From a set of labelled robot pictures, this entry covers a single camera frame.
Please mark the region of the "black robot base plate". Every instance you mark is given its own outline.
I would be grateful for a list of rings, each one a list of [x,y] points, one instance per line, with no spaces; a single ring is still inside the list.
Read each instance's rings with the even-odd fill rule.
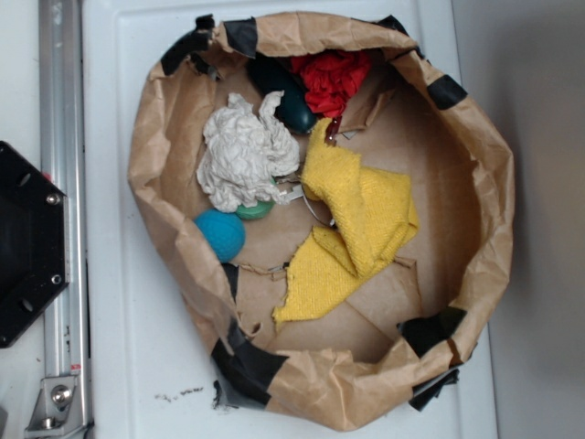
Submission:
[[[68,285],[67,196],[1,143],[1,347],[9,348]]]

